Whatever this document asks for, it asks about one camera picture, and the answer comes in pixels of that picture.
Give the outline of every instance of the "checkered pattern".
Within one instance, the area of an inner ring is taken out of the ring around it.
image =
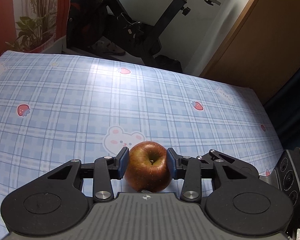
[[[102,143],[114,125],[180,155],[216,149],[252,163],[260,174],[272,170],[282,153],[250,89],[89,57],[8,51],[0,62],[8,67],[0,76],[0,205],[9,192],[68,160],[90,163],[108,155]],[[21,104],[29,105],[27,116],[17,115]],[[112,184],[115,194],[131,191],[124,179]],[[180,193],[182,184],[173,180],[165,191]],[[202,180],[202,190],[212,192],[209,180]],[[91,195],[91,179],[85,179],[83,191]],[[6,233],[0,216],[0,239]]]

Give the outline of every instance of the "camera lens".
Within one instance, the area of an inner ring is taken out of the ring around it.
[[[285,169],[287,168],[287,164],[288,164],[288,160],[287,158],[284,158],[281,162],[280,170],[285,171]]]
[[[292,204],[295,205],[297,202],[297,198],[298,198],[298,193],[294,190],[290,193],[289,198],[292,201]]]
[[[293,183],[293,172],[292,171],[288,171],[288,173],[286,174],[286,176],[284,176],[284,180],[283,180],[283,189],[284,190],[288,190],[290,189],[292,183]]]

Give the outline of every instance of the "dark curtain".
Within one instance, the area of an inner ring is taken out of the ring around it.
[[[300,68],[264,108],[283,148],[300,147]]]

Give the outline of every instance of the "white wall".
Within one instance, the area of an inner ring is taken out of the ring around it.
[[[225,0],[190,62],[183,68],[184,73],[193,76],[201,74],[247,2],[248,0]]]
[[[120,0],[131,18],[154,25],[172,0]],[[185,68],[202,42],[221,6],[208,5],[204,0],[188,0],[187,16],[181,11],[160,36],[159,54],[177,59]]]

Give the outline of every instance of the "red apple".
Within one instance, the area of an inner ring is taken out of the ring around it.
[[[134,190],[158,192],[164,190],[171,182],[167,150],[159,143],[138,143],[130,150],[129,158],[124,176]]]

